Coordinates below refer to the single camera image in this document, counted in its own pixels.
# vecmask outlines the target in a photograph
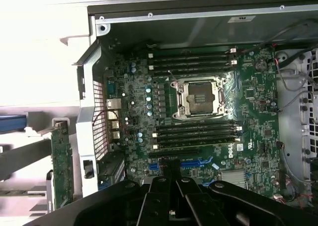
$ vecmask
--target motherboard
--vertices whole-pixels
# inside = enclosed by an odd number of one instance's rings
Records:
[[[104,77],[108,139],[125,153],[127,177],[156,176],[180,160],[204,186],[224,180],[279,191],[274,53],[252,47],[147,50],[118,55]]]

